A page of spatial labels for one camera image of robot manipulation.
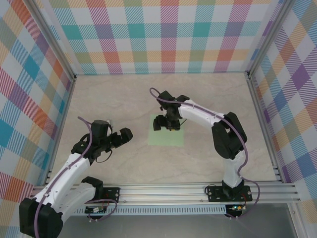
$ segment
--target metal frame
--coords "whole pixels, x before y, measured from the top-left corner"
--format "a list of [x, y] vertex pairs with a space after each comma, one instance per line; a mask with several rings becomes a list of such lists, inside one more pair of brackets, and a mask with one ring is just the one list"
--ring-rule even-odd
[[69, 78], [72, 79], [72, 82], [70, 84], [70, 91], [69, 91], [69, 97], [67, 99], [67, 103], [66, 103], [66, 107], [63, 113], [63, 118], [59, 127], [59, 130], [57, 132], [57, 137], [56, 137], [56, 143], [54, 145], [53, 148], [53, 152], [51, 155], [51, 159], [50, 159], [50, 165], [46, 168], [46, 170], [44, 171], [45, 176], [43, 177], [43, 180], [41, 181], [41, 184], [44, 184], [46, 182], [49, 170], [51, 168], [53, 168], [54, 165], [54, 161], [55, 161], [55, 157], [57, 154], [57, 149], [59, 146], [59, 142], [60, 142], [60, 138], [62, 135], [62, 131], [65, 125], [65, 121], [66, 121], [66, 117], [67, 117], [67, 113], [68, 113], [68, 109], [69, 109], [69, 105], [70, 105], [70, 101], [74, 92], [74, 88], [75, 88], [75, 82], [76, 82], [76, 74], [73, 71], [73, 69], [71, 68], [65, 54], [63, 53], [62, 49], [60, 48], [57, 39], [54, 37], [53, 32], [51, 31], [50, 26], [46, 23], [38, 5], [34, 2], [34, 0], [23, 0], [24, 4], [26, 5], [26, 7], [28, 8], [28, 10], [30, 11], [32, 17], [35, 19], [37, 25], [39, 26], [42, 34], [44, 35], [45, 39], [47, 40], [48, 44], [50, 45], [50, 47], [52, 48], [53, 52], [56, 55], [56, 58], [58, 59], [58, 61], [60, 62], [60, 64], [62, 65], [63, 69], [65, 70], [67, 76]]
[[[111, 204], [105, 212], [109, 214], [113, 211], [114, 206]], [[114, 216], [157, 216], [157, 215], [224, 215], [226, 214], [225, 205], [118, 205], [114, 211]], [[78, 208], [73, 216], [87, 216], [85, 206]]]
[[57, 39], [54, 37], [53, 32], [51, 31], [50, 26], [46, 23], [39, 7], [37, 4], [34, 2], [34, 0], [23, 0], [24, 4], [27, 6], [29, 9], [32, 17], [35, 19], [37, 25], [39, 26], [42, 34], [44, 35], [45, 39], [47, 40], [48, 44], [52, 48], [53, 52], [55, 53], [57, 59], [59, 60], [60, 64], [68, 74], [70, 78], [75, 80], [75, 72], [71, 68], [64, 52], [60, 48]]
[[[276, 150], [273, 146], [273, 141], [272, 141], [271, 136], [269, 134], [269, 129], [268, 129], [267, 123], [265, 122], [265, 116], [264, 116], [263, 111], [261, 110], [261, 107], [260, 107], [260, 99], [256, 93], [251, 76], [249, 73], [245, 72], [245, 77], [246, 77], [246, 81], [247, 81], [247, 84], [248, 84], [248, 87], [250, 90], [250, 94], [252, 97], [252, 101], [253, 101], [255, 110], [257, 112], [257, 116], [259, 119], [261, 130], [262, 130], [262, 133], [264, 136], [264, 140], [265, 140], [267, 150], [268, 150], [268, 153], [270, 155], [273, 167], [276, 168], [277, 171], [279, 171], [279, 176], [280, 176], [281, 182], [283, 184], [290, 184], [290, 183], [286, 183], [286, 178], [285, 178], [285, 175], [283, 173], [282, 166], [281, 166], [279, 160], [277, 159], [277, 153], [276, 153]], [[289, 208], [289, 212], [290, 212], [297, 236], [300, 238], [308, 238], [309, 236], [307, 234], [307, 231], [306, 231], [305, 225], [304, 225], [305, 217], [303, 216], [304, 211], [303, 211], [302, 205], [300, 203], [294, 203], [294, 202], [289, 202], [289, 203], [287, 203], [287, 205]]]
[[69, 57], [73, 61], [74, 69], [76, 70], [77, 74], [84, 74], [82, 67], [70, 45], [70, 42], [67, 39], [67, 36], [53, 10], [53, 7], [50, 4], [49, 0], [41, 0], [42, 5], [46, 11], [46, 14], [49, 16], [51, 22], [53, 23], [55, 30], [59, 34], [60, 41], [62, 42], [63, 46], [65, 47], [65, 50], [68, 52]]
[[57, 154], [58, 147], [59, 147], [59, 143], [60, 143], [60, 139], [61, 139], [61, 136], [62, 136], [62, 133], [63, 133], [63, 129], [64, 129], [64, 126], [65, 126], [65, 122], [66, 122], [66, 118], [67, 118], [67, 114], [68, 114], [68, 110], [69, 110], [69, 106], [70, 106], [70, 101], [71, 101], [71, 98], [73, 97], [75, 84], [76, 84], [76, 79], [75, 79], [75, 81], [71, 82], [70, 90], [69, 90], [69, 96], [68, 96], [68, 99], [67, 99], [67, 103], [66, 103], [66, 106], [65, 106], [63, 117], [61, 119], [59, 130], [57, 132], [56, 142], [55, 142], [55, 145], [54, 145], [54, 148], [53, 148], [53, 151], [52, 151], [52, 155], [51, 155], [51, 158], [50, 158], [50, 163], [49, 163], [49, 166], [47, 166], [47, 168], [44, 171], [44, 174], [46, 176], [43, 177], [43, 180], [41, 181], [41, 184], [45, 184], [47, 182], [49, 174], [52, 172], [52, 169], [53, 169], [53, 166], [54, 166], [54, 162], [55, 162], [55, 158], [56, 158], [56, 154]]
[[269, 47], [271, 46], [272, 42], [274, 41], [275, 37], [278, 34], [278, 31], [281, 29], [282, 24], [284, 20], [286, 19], [288, 13], [292, 9], [293, 5], [295, 4], [296, 0], [284, 0], [284, 3], [275, 19], [275, 21], [272, 24], [272, 27], [267, 34], [267, 37], [261, 46], [255, 60], [253, 61], [253, 64], [250, 67], [249, 75], [252, 77], [254, 73], [259, 68], [262, 60], [264, 59]]
[[[297, 203], [300, 202], [299, 194], [292, 183], [280, 181], [258, 182], [261, 189], [259, 203]], [[120, 206], [159, 206], [159, 205], [228, 205], [237, 202], [208, 202], [205, 187], [210, 183], [165, 183], [165, 184], [105, 184], [104, 187], [120, 187]], [[247, 182], [253, 194], [253, 201], [258, 195], [258, 189], [253, 183]], [[34, 187], [31, 197], [44, 187]]]

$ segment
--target black mounting plate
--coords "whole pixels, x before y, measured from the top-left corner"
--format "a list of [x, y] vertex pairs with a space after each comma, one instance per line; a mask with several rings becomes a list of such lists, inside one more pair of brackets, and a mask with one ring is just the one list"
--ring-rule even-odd
[[208, 186], [206, 188], [206, 192], [208, 194], [209, 202], [251, 202], [253, 200], [250, 187], [246, 185], [242, 187], [239, 194], [237, 194], [237, 196], [233, 199], [229, 199], [225, 194], [223, 194], [222, 186]]
[[[102, 194], [101, 199], [112, 199], [116, 202], [119, 202], [119, 197], [120, 197], [120, 188], [119, 187], [104, 187], [103, 188], [103, 194]], [[106, 209], [104, 211], [91, 213], [91, 215], [103, 214], [105, 212], [106, 212]]]

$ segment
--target plaid backdrop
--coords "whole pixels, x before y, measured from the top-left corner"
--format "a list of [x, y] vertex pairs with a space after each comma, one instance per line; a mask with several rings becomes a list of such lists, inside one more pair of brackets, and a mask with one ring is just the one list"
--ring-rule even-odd
[[272, 25], [273, 25], [273, 22], [275, 21], [276, 17], [278, 16], [279, 11], [281, 10], [281, 7], [282, 7], [284, 1], [285, 1], [285, 0], [278, 0], [278, 3], [277, 3], [277, 5], [276, 5], [276, 7], [275, 7], [275, 9], [274, 9], [274, 12], [273, 12], [271, 18], [269, 19], [268, 24], [266, 25], [265, 30], [264, 30], [263, 33], [262, 33], [262, 36], [261, 36], [261, 38], [260, 38], [260, 40], [259, 40], [259, 42], [258, 42], [258, 44], [257, 44], [256, 49], [254, 50], [254, 52], [253, 52], [253, 54], [252, 54], [252, 57], [251, 57], [251, 59], [250, 59], [250, 61], [249, 61], [249, 63], [248, 63], [247, 69], [246, 69], [245, 71], [250, 71], [250, 68], [251, 68], [251, 66], [252, 66], [252, 64], [253, 64], [253, 62], [254, 62], [254, 59], [257, 57], [260, 48], [262, 47], [263, 43], [265, 42], [266, 37], [267, 37], [267, 34], [268, 34], [269, 31], [271, 30], [271, 27], [272, 27]]
[[19, 202], [39, 185], [70, 79], [22, 0], [0, 0], [0, 237], [19, 231]]
[[77, 72], [98, 74], [245, 71], [278, 0], [37, 2]]
[[288, 182], [317, 232], [317, 0], [297, 0], [254, 83]]

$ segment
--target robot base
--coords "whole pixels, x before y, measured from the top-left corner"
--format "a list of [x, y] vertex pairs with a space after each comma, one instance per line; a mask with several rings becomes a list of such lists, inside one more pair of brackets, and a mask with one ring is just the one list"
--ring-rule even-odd
[[250, 202], [253, 200], [250, 187], [246, 185], [233, 198], [228, 198], [223, 193], [223, 186], [208, 186], [206, 193], [209, 202]]
[[[119, 197], [120, 197], [120, 188], [119, 187], [104, 187], [103, 191], [101, 193], [101, 197], [99, 199], [111, 199], [116, 201], [117, 203], [119, 202]], [[86, 206], [85, 213], [91, 214], [91, 215], [96, 215], [96, 214], [104, 214], [106, 212], [106, 208], [102, 209], [102, 202], [96, 202], [95, 204], [100, 204], [99, 207], [96, 206]]]

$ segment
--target marble-patterned surface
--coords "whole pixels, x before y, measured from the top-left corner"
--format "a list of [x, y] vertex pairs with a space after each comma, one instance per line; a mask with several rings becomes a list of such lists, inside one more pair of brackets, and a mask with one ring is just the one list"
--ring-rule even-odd
[[[133, 139], [113, 150], [102, 164], [93, 163], [80, 179], [96, 177], [104, 183], [165, 183], [221, 181], [223, 159], [213, 147], [212, 135], [187, 120], [184, 146], [148, 145], [150, 115], [160, 114], [149, 88], [184, 94], [216, 112], [237, 114], [248, 137], [250, 160], [242, 174], [253, 180], [275, 180], [271, 161], [242, 73], [146, 74], [80, 76], [76, 82], [53, 175], [65, 163], [72, 146], [87, 133], [77, 119], [111, 119], [115, 131], [130, 128]], [[103, 153], [100, 160], [106, 159]]]

